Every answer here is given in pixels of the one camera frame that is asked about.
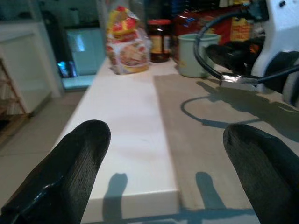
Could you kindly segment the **red yellow food package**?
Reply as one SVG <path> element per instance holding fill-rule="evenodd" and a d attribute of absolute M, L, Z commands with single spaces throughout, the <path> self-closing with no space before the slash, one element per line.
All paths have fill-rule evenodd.
<path fill-rule="evenodd" d="M 117 75 L 146 71 L 150 65 L 150 40 L 140 20 L 128 8 L 118 6 L 107 22 L 106 55 Z"/>

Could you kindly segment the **white cabinet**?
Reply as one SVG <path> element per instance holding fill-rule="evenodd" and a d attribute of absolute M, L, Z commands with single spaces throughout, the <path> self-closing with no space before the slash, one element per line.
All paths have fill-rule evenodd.
<path fill-rule="evenodd" d="M 0 61 L 26 114 L 63 94 L 50 39 L 43 23 L 0 25 Z"/>

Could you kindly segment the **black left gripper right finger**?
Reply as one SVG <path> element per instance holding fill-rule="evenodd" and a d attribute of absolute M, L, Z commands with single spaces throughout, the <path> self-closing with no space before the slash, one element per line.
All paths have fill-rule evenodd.
<path fill-rule="evenodd" d="M 299 224 L 299 157 L 279 138 L 231 124 L 225 151 L 260 224 Z"/>

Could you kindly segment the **grey placemat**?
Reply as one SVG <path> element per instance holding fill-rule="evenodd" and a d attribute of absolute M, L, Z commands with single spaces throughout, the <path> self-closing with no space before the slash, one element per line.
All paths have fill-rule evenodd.
<path fill-rule="evenodd" d="M 299 155 L 299 110 L 278 93 L 222 88 L 217 81 L 177 74 L 154 77 L 182 205 L 189 210 L 250 209 L 223 146 L 230 124 L 280 138 Z"/>

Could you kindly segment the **wicker shelf rack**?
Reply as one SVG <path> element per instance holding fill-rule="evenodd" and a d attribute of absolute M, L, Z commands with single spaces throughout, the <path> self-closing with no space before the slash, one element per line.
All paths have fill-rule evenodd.
<path fill-rule="evenodd" d="M 0 58 L 0 144 L 12 137 L 27 121 L 28 114 Z"/>

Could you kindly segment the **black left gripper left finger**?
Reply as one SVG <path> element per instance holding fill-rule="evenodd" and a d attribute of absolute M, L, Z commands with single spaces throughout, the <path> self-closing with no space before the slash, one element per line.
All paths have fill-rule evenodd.
<path fill-rule="evenodd" d="M 110 139 L 100 120 L 74 128 L 1 208 L 0 224 L 80 224 Z"/>

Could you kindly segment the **red cardboard food box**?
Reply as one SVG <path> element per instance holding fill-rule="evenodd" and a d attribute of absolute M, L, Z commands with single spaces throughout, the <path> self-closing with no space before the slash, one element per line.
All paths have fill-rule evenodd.
<path fill-rule="evenodd" d="M 173 46 L 178 47 L 178 37 L 198 32 L 206 23 L 223 14 L 238 10 L 239 7 L 222 7 L 214 10 L 184 11 L 174 17 Z M 229 41 L 245 41 L 251 36 L 252 26 L 245 19 L 230 18 L 214 25 L 207 32 L 220 35 L 219 44 Z"/>

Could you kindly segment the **glass jar with red lid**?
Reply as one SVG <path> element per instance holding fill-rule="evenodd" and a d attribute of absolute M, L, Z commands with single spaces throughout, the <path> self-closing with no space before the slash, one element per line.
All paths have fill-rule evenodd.
<path fill-rule="evenodd" d="M 152 46 L 150 60 L 153 63 L 163 63 L 169 60 L 171 55 L 171 20 L 148 20 L 148 35 Z"/>

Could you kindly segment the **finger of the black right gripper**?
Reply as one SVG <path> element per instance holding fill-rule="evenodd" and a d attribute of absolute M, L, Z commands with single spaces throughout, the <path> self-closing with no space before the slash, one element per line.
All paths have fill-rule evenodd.
<path fill-rule="evenodd" d="M 230 46 L 212 44 L 206 48 L 206 53 L 215 64 L 227 69 L 234 69 L 238 64 L 237 50 Z"/>

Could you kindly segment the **pale green mug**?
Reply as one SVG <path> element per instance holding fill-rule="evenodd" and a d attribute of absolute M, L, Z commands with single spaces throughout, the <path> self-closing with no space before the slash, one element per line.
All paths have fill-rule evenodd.
<path fill-rule="evenodd" d="M 185 34 L 178 37 L 179 42 L 179 61 L 178 61 L 178 71 L 180 75 L 189 78 L 206 78 L 209 73 L 205 71 L 202 66 L 198 63 L 194 56 L 194 42 L 197 34 Z M 200 45 L 198 46 L 199 54 L 204 59 L 204 61 L 211 67 L 214 63 L 206 54 L 206 48 L 211 44 L 218 44 L 221 36 L 217 34 L 207 34 L 205 33 L 200 40 Z"/>

